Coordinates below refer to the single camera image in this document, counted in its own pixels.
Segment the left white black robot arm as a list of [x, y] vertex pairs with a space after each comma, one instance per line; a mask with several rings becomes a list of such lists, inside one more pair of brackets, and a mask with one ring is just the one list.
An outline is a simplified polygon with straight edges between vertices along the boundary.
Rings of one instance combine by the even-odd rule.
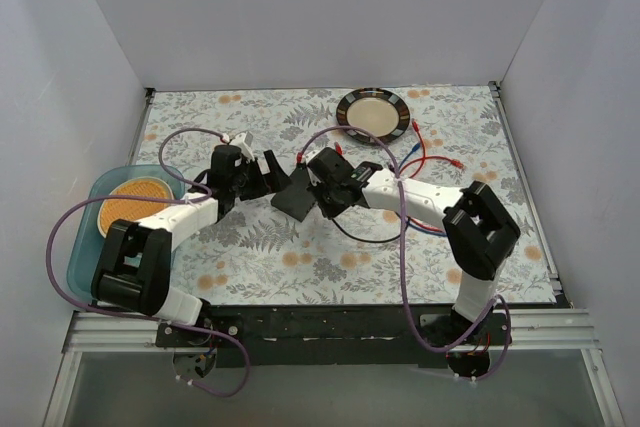
[[137, 221], [118, 219], [107, 231], [94, 272], [94, 299], [178, 324], [178, 334], [193, 347], [205, 345], [213, 333], [201, 314], [204, 301], [170, 285], [173, 252], [203, 228], [218, 223], [237, 200], [253, 200], [283, 191], [291, 184], [274, 153], [264, 153], [267, 171], [242, 148], [219, 145], [203, 172], [212, 192], [192, 188], [181, 202]]

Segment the black network switch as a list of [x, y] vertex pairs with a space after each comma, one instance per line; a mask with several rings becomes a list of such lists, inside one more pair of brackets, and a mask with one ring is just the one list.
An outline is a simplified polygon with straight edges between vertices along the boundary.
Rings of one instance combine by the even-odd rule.
[[305, 165], [297, 165], [290, 175], [291, 184], [271, 199], [271, 206], [298, 222], [303, 222], [316, 205], [308, 190], [310, 177]]

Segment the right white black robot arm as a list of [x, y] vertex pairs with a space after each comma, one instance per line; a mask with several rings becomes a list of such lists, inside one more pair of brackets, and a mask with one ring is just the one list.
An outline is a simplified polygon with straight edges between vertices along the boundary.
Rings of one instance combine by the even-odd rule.
[[414, 219], [444, 232], [462, 274], [450, 320], [428, 327], [436, 335], [433, 344], [419, 333], [409, 307], [406, 237], [400, 234], [403, 309], [412, 333], [426, 348], [442, 352], [461, 343], [475, 344], [486, 336], [486, 316], [500, 300], [496, 290], [503, 264], [521, 235], [517, 223], [488, 185], [474, 181], [466, 188], [444, 187], [402, 179], [376, 163], [363, 162], [354, 167], [332, 148], [300, 153], [297, 162], [307, 169], [308, 191], [328, 219], [358, 206], [393, 212], [402, 222]]

